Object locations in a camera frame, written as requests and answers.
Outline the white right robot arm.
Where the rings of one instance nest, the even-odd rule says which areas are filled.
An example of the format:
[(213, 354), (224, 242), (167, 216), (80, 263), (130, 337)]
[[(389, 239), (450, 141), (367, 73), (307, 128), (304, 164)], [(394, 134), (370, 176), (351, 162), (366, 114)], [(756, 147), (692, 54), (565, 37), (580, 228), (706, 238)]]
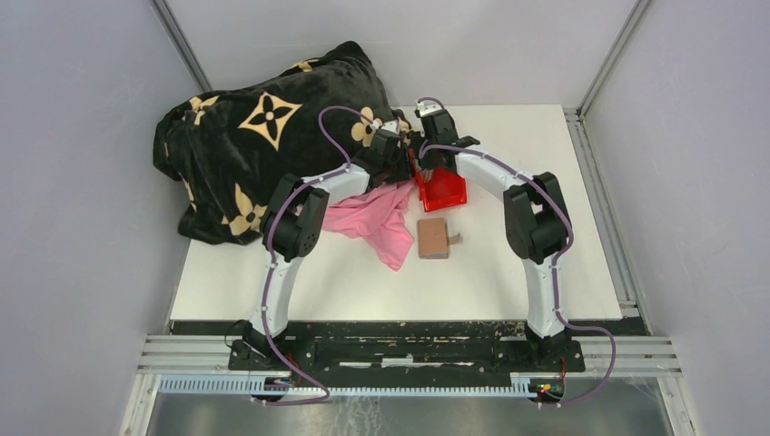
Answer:
[(567, 328), (560, 307), (559, 261), (574, 232), (558, 182), (552, 173), (524, 173), (504, 163), (472, 136), (461, 137), (449, 111), (418, 104), (420, 143), (414, 157), (420, 170), (445, 169), (500, 200), (508, 246), (522, 260), (528, 291), (527, 332), (537, 337), (524, 347), (527, 364), (546, 371), (561, 357), (552, 339)]

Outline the red plastic bin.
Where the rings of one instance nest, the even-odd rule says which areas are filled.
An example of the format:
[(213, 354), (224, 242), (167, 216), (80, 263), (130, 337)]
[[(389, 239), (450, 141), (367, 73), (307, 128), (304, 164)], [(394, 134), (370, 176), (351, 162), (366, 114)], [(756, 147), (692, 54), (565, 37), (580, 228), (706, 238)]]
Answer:
[(467, 203), (467, 185), (462, 177), (444, 168), (438, 168), (433, 171), (429, 179), (426, 179), (412, 150), (409, 150), (409, 158), (418, 186), (418, 196), (425, 213)]

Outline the tan leather card holder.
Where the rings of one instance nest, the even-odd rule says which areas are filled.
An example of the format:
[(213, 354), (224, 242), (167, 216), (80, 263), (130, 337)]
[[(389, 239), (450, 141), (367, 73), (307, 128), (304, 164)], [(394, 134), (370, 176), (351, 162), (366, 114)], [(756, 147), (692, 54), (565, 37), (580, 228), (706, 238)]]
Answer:
[(445, 218), (425, 218), (417, 221), (418, 256), (425, 260), (445, 260), (451, 247), (462, 242), (461, 233), (451, 233)]

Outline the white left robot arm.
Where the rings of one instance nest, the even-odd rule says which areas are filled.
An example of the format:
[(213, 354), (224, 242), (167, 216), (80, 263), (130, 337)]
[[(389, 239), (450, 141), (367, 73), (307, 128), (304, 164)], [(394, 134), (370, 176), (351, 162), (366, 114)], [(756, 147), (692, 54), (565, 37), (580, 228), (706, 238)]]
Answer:
[(406, 132), (375, 131), (373, 144), (340, 167), (312, 176), (285, 174), (260, 224), (267, 252), (261, 302), (243, 330), (251, 357), (267, 370), (279, 367), (285, 344), (275, 339), (288, 326), (295, 280), (305, 256), (316, 246), (329, 205), (366, 193), (389, 176), (412, 175)]

